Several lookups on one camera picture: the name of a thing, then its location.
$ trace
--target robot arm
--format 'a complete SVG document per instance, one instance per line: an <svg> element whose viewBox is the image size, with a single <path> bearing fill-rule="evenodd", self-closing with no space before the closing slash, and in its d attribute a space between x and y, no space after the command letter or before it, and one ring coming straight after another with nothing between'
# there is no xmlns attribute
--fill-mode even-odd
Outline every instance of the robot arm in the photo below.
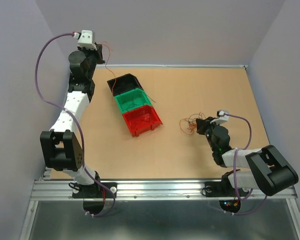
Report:
<svg viewBox="0 0 300 240"><path fill-rule="evenodd" d="M103 64L104 61L102 45L95 43L92 31L74 32L73 37L78 39L78 50L68 57L71 73L64 108L80 121L94 95L95 83L92 77L96 65ZM79 191L78 198L92 198L99 193L100 187L85 169L97 181L100 181L100 178L97 172L84 164L84 151L75 135L77 129L73 118L63 110L50 130L41 133L41 148L48 168L62 171L74 179Z"/></svg>
<svg viewBox="0 0 300 240"><path fill-rule="evenodd" d="M197 119L197 133L205 135L212 150L215 163L224 168L234 166L236 150L232 149L228 130L220 126L229 119L226 111L218 111L217 118ZM298 174L273 145L252 150L240 150L236 154L236 166L249 169L237 169L237 187L260 189L267 196L272 196L299 181ZM233 171L221 178L223 188L235 187Z"/></svg>

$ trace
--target wooden table surface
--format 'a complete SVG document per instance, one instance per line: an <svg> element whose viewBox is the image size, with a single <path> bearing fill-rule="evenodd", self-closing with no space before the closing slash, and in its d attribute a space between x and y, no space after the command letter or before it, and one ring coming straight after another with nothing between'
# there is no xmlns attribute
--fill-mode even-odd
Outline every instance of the wooden table surface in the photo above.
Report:
<svg viewBox="0 0 300 240"><path fill-rule="evenodd" d="M179 121L217 110L247 118L252 127L250 149L269 144L246 71L241 68L118 68L117 77L135 75L153 103L163 125L132 137L112 97L106 69L94 72L95 91L80 124L85 140L85 163L102 179L220 178L229 169L215 164L206 137L186 135ZM243 148L247 124L230 118L225 123L230 145ZM53 170L51 179L69 179Z"/></svg>

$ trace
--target stacked bins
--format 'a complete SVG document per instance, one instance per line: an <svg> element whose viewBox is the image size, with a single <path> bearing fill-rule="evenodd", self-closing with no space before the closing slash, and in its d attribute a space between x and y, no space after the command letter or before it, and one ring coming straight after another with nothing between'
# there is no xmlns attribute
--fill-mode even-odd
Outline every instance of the stacked bins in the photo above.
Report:
<svg viewBox="0 0 300 240"><path fill-rule="evenodd" d="M162 125L138 79L126 74L107 81L133 137Z"/></svg>

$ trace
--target gray wall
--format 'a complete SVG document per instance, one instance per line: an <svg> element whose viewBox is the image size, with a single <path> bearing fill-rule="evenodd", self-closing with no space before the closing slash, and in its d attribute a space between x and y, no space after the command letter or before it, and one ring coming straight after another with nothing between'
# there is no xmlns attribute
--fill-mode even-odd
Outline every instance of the gray wall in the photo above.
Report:
<svg viewBox="0 0 300 240"><path fill-rule="evenodd" d="M300 180L300 0L287 0L248 67L269 140ZM295 186L299 196L300 182Z"/></svg>
<svg viewBox="0 0 300 240"><path fill-rule="evenodd" d="M0 1L0 240L19 239L33 181L44 169L39 137L58 110L37 96L34 73L51 37L34 0ZM68 68L58 44L52 44L39 66L47 98L64 100Z"/></svg>
<svg viewBox="0 0 300 240"><path fill-rule="evenodd" d="M89 29L108 41L110 64L238 65L250 62L285 0L36 2L54 35Z"/></svg>

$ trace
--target red plastic bin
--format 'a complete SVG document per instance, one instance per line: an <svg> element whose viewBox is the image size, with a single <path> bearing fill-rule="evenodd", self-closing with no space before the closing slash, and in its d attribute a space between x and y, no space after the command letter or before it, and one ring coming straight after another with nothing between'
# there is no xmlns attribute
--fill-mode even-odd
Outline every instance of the red plastic bin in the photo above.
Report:
<svg viewBox="0 0 300 240"><path fill-rule="evenodd" d="M155 109L149 105L125 112L122 116L133 137L138 137L140 134L162 125Z"/></svg>

